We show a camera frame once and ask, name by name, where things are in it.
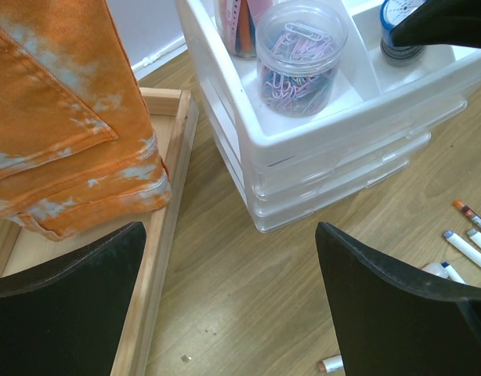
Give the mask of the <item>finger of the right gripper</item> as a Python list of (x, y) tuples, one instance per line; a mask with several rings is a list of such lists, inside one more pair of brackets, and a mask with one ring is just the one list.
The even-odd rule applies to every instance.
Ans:
[(481, 0), (427, 1), (392, 29), (392, 44), (481, 49)]

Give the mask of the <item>paper clip jar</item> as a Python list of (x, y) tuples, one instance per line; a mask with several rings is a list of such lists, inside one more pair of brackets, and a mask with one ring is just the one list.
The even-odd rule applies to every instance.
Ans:
[(272, 111), (302, 118), (331, 96), (348, 29), (319, 1), (286, 1), (260, 18), (255, 32), (259, 96)]

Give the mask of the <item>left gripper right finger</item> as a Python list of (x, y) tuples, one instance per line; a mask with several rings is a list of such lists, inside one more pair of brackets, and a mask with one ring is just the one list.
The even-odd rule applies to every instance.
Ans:
[(437, 277), (328, 222), (316, 249), (347, 375), (481, 375), (481, 288)]

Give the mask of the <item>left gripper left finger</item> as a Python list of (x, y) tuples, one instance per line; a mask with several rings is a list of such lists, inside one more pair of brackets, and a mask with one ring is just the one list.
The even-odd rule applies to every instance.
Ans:
[(0, 375), (108, 375), (146, 244), (141, 222), (0, 278)]

